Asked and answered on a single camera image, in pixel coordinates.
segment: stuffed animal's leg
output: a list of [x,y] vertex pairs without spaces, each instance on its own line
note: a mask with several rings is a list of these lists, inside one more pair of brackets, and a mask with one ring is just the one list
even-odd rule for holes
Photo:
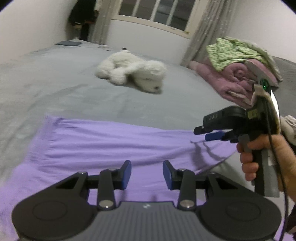
[[119,67],[117,69],[112,70],[110,73],[109,82],[113,83],[114,85],[125,85],[127,83],[125,72],[125,67]]
[[111,72],[115,69],[115,64],[106,59],[96,69],[95,75],[101,79],[109,79]]

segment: window bar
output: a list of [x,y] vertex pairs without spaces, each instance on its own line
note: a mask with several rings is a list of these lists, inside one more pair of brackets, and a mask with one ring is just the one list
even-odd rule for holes
[[140,5],[140,2],[141,2],[141,0],[137,0],[136,1],[136,4],[135,4],[135,6],[133,8],[133,13],[131,14],[132,17],[135,17],[136,16],[137,11],[138,11],[138,8],[139,8],[139,5]]
[[168,25],[168,26],[170,26],[170,24],[172,22],[172,18],[175,13],[178,2],[179,2],[179,0],[174,0],[172,8],[170,9],[170,14],[169,14],[167,22],[166,22],[166,25]]
[[157,10],[158,10],[158,7],[159,7],[159,4],[160,4],[160,0],[156,0],[156,2],[154,4],[153,11],[152,11],[152,14],[151,14],[151,17],[150,17],[150,21],[154,21]]

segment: gray handle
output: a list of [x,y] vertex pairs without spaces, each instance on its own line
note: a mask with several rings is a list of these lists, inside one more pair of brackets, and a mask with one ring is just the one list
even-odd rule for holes
[[260,151],[249,149],[247,143],[250,142],[250,136],[248,134],[239,136],[238,141],[243,145],[244,152],[253,154],[253,162],[259,164],[257,176],[252,182],[255,192],[267,197],[279,197],[276,163],[272,152],[267,149]]

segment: human hand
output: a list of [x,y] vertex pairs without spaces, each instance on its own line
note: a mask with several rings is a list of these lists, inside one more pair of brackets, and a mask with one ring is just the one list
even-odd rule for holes
[[[289,196],[296,200],[296,156],[289,144],[286,142],[282,135],[272,135],[272,143],[275,148],[275,152],[281,167],[281,171],[284,175],[285,184]],[[248,147],[251,150],[271,149],[268,135],[260,135],[254,141],[249,142]],[[259,165],[253,161],[253,155],[251,153],[244,152],[242,144],[237,144],[237,150],[240,154],[240,161],[242,163],[242,170],[245,173],[245,179],[252,181],[256,178],[256,172],[259,169]],[[279,180],[279,188],[282,190],[282,184]]]

